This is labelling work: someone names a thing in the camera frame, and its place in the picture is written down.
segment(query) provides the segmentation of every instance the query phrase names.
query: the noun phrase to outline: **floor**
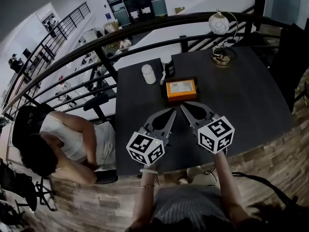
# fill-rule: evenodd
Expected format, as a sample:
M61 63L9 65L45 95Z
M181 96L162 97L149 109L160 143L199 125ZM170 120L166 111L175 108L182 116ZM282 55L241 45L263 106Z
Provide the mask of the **floor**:
M300 82L300 90L306 80L309 81L309 70ZM246 153L229 157L228 162L232 171L264 177L289 197L297 195L298 204L309 205L309 109L305 100L295 103L293 117L295 126L291 131ZM212 163L202 166L205 170L211 167ZM155 189L176 185L177 176L179 173L160 175L161 186ZM89 187L55 178L51 182L56 191L57 211L50 212L41 205L35 214L25 209L25 219L36 231L118 232L131 224L140 184L135 176ZM263 184L241 177L236 177L236 182L246 207L256 202L279 202L273 190ZM13 201L13 196L6 194Z

